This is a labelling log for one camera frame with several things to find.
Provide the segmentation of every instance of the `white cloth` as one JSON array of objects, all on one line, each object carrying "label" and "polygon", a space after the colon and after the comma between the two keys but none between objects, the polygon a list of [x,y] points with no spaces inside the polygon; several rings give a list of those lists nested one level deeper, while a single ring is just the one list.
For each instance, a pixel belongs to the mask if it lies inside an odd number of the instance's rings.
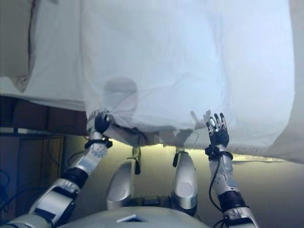
[{"label": "white cloth", "polygon": [[[164,138],[193,129],[191,111],[199,119],[222,111],[232,151],[304,162],[276,146],[299,149],[304,134],[294,124],[267,151],[293,107],[288,0],[41,0],[39,7],[31,80],[23,94],[2,94],[76,110],[85,103],[87,115],[106,109],[117,124]],[[301,91],[290,121],[298,126]],[[198,129],[185,145],[208,143]]]}]

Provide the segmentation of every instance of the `wooden cabinet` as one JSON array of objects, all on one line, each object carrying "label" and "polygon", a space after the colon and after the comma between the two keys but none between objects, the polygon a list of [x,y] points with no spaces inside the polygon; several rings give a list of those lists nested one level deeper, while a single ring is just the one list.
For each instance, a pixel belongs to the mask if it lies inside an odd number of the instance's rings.
[{"label": "wooden cabinet", "polygon": [[[48,141],[48,136],[0,137],[0,169],[10,176],[8,197],[32,189],[21,193],[9,204],[8,213],[1,213],[3,220],[10,220],[25,213],[43,192],[34,188],[47,188],[60,176],[61,168],[48,153]],[[61,164],[63,136],[53,136],[49,147],[54,159]]]}]

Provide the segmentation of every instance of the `white bed sheet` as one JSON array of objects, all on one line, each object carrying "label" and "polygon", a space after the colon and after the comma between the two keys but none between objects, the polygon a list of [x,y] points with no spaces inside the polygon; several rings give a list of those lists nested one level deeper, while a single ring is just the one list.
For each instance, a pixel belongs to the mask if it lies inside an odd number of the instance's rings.
[{"label": "white bed sheet", "polygon": [[[280,108],[279,102],[275,102],[276,112],[269,111],[264,112],[264,114],[266,115],[261,115],[261,111],[263,110],[256,109],[256,106],[253,107],[250,106],[249,103],[247,103],[246,108],[241,105],[235,105],[242,103],[242,101],[234,102],[234,112],[236,113],[237,120],[245,126],[244,129],[248,129],[250,131],[250,128],[248,126],[260,124],[260,133],[263,134],[264,130],[268,131],[269,128],[272,127],[272,125],[267,126],[267,119],[269,120],[270,118],[273,118],[273,116],[274,119],[272,121],[283,121],[285,125],[287,125],[287,123],[288,125],[284,131],[284,128],[281,128],[281,130],[276,131],[275,136],[271,136],[273,141],[276,139],[276,137],[279,137],[275,141],[274,145],[272,145],[268,150],[267,148],[271,140],[266,140],[264,142],[255,141],[255,138],[250,138],[246,136],[243,141],[242,132],[236,133],[233,130],[230,130],[230,148],[240,154],[256,154],[262,156],[283,158],[295,162],[304,163],[304,154],[302,152],[304,142],[304,120],[302,119],[304,115],[304,108],[302,105],[304,103],[304,79],[303,77],[301,77],[304,72],[304,68],[302,65],[302,59],[304,58],[304,48],[302,45],[302,40],[304,39],[304,28],[302,23],[304,21],[304,13],[299,10],[301,7],[303,7],[304,3],[301,3],[300,0],[294,0],[292,2],[294,3],[291,8],[291,13],[294,27],[296,77],[295,100],[291,118],[288,121],[289,116],[286,115],[286,113],[290,111],[291,105],[287,108],[284,108],[284,111],[286,111],[285,114],[280,115],[278,113]],[[24,93],[20,93],[17,89],[15,89],[15,87],[8,78],[1,77],[1,94],[28,99],[32,102],[36,102],[43,105],[84,111],[85,105],[83,102],[82,85],[79,82],[79,77],[81,76],[82,69],[80,67],[81,64],[78,65],[80,61],[80,30],[77,23],[79,23],[80,16],[79,14],[77,14],[77,12],[79,12],[80,1],[60,1],[60,3],[62,3],[61,6],[63,7],[61,11],[55,10],[53,5],[49,5],[52,4],[52,1],[42,0],[42,3],[44,3],[44,5],[42,6],[44,6],[45,8],[44,10],[41,10],[41,15],[45,16],[47,19],[41,21],[41,24],[38,25],[38,29],[48,29],[41,31],[39,34],[37,34],[37,37],[35,37],[37,40],[43,40],[42,43],[37,43],[37,48],[40,47],[40,50],[42,50],[42,52],[40,52],[40,55],[36,56],[37,65],[34,67],[34,71],[32,72],[32,78],[30,80],[30,83],[26,91]],[[217,3],[219,3],[219,6],[224,6],[224,3],[222,1],[217,1]],[[287,4],[288,1],[280,0],[279,3]],[[242,4],[242,1],[234,0],[229,4],[230,7],[233,7],[237,6],[238,4]],[[237,19],[231,15],[228,15],[228,17],[228,19],[232,21]],[[228,41],[232,42],[233,36],[231,36]],[[231,57],[229,55],[230,51],[228,50],[227,52],[228,54],[226,53],[226,57]],[[48,57],[50,57],[50,55],[52,55],[53,58],[51,58],[50,61],[45,61],[45,59],[49,59]],[[75,71],[75,67],[67,69],[67,66],[78,66],[78,68]],[[234,65],[234,67],[232,67],[232,69],[230,69],[230,72],[237,72],[238,69],[241,70],[240,66],[236,64]],[[236,99],[242,99],[242,92],[244,92],[244,90],[241,90],[239,85],[237,85],[237,83],[234,83],[233,96],[236,97]],[[271,81],[265,82],[263,88],[265,88],[265,86],[272,86]],[[245,91],[246,96],[249,98],[251,98],[250,90]],[[292,95],[290,95],[291,94],[289,94],[288,97],[289,103],[292,99]],[[278,96],[277,99],[279,100],[281,98],[285,99],[285,97],[280,96]],[[252,114],[253,112],[256,115],[256,119],[246,118],[246,115]],[[206,140],[208,136],[205,129],[202,129],[202,132],[199,134],[199,136],[202,137],[203,140],[197,140],[197,135],[193,134],[186,141],[186,144],[191,148],[201,148],[202,145],[208,143]]]}]

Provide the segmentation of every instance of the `black joint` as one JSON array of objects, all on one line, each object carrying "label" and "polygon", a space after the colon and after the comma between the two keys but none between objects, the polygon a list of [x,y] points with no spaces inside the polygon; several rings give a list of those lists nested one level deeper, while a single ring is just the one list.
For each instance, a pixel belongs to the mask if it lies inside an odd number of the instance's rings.
[{"label": "black joint", "polygon": [[233,155],[231,153],[227,151],[220,151],[217,146],[214,146],[212,144],[205,149],[205,154],[209,157],[209,161],[218,159],[222,155],[228,156],[231,160],[233,159]]},{"label": "black joint", "polygon": [[62,189],[62,188],[60,188],[60,187],[55,187],[54,189],[53,189],[53,191],[55,191],[55,192],[57,192],[57,193],[59,193],[59,194],[61,194],[61,195],[64,195],[64,196],[66,196],[66,197],[69,197],[69,198],[71,198],[71,199],[76,199],[77,198],[77,196],[78,196],[78,192],[73,192],[73,193],[71,193],[71,192],[69,192],[69,191],[67,191],[66,189]]},{"label": "black joint", "polygon": [[218,196],[218,200],[223,211],[232,208],[247,207],[241,193],[238,191],[226,191]]},{"label": "black joint", "polygon": [[52,223],[52,220],[55,217],[55,215],[53,213],[50,213],[46,210],[42,210],[42,209],[39,209],[39,208],[36,208],[34,210],[34,214],[44,218],[48,223]]},{"label": "black joint", "polygon": [[176,153],[176,154],[174,155],[173,164],[172,164],[174,168],[177,166],[178,160],[179,160],[179,153]]},{"label": "black joint", "polygon": [[141,174],[141,165],[138,160],[136,160],[136,162],[135,162],[135,174],[136,175]]},{"label": "black joint", "polygon": [[239,218],[234,220],[225,220],[227,227],[243,225],[243,224],[254,224],[250,218]]},{"label": "black joint", "polygon": [[67,172],[62,176],[63,179],[75,183],[80,189],[84,186],[88,177],[88,174],[79,168],[68,169]]},{"label": "black joint", "polygon": [[110,147],[113,146],[113,142],[105,139],[94,139],[94,140],[89,140],[86,144],[85,144],[85,149],[89,148],[91,145],[93,145],[94,143],[103,143],[105,144],[105,146],[109,149]]},{"label": "black joint", "polygon": [[110,126],[110,122],[106,120],[106,117],[103,115],[98,115],[95,117],[95,129],[99,133],[104,133]]}]

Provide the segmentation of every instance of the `black strap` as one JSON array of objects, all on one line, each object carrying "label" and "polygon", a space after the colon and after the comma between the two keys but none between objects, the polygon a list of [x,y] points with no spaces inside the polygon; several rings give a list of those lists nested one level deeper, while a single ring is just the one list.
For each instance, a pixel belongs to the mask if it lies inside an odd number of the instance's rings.
[{"label": "black strap", "polygon": [[231,153],[228,151],[220,151],[217,146],[212,144],[205,149],[205,154],[209,156],[209,161],[218,159],[222,155],[228,156],[231,160],[233,159],[233,155]]},{"label": "black strap", "polygon": [[94,140],[89,140],[86,144],[85,144],[85,149],[89,148],[93,143],[103,143],[106,145],[107,148],[110,148],[113,146],[113,143],[107,139],[94,139]]}]

